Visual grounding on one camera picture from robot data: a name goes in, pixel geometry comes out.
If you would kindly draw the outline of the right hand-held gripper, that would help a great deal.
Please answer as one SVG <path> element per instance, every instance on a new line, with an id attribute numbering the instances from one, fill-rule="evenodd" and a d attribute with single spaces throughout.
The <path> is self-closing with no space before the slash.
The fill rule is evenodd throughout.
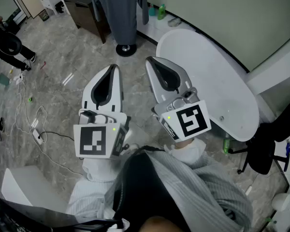
<path id="1" fill-rule="evenodd" d="M 166 58 L 149 56 L 145 68 L 158 103 L 154 112 L 175 142 L 211 129 L 205 101 L 198 98 L 197 89 L 190 88 L 191 80 L 182 67 Z"/>

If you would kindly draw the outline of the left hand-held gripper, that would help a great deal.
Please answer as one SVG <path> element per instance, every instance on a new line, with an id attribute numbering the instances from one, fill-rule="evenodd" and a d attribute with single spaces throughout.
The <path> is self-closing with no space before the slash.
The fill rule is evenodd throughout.
<path id="1" fill-rule="evenodd" d="M 111 64 L 85 86 L 79 123 L 73 126 L 75 154 L 81 158 L 118 159 L 128 128 L 122 113 L 122 78 Z"/>

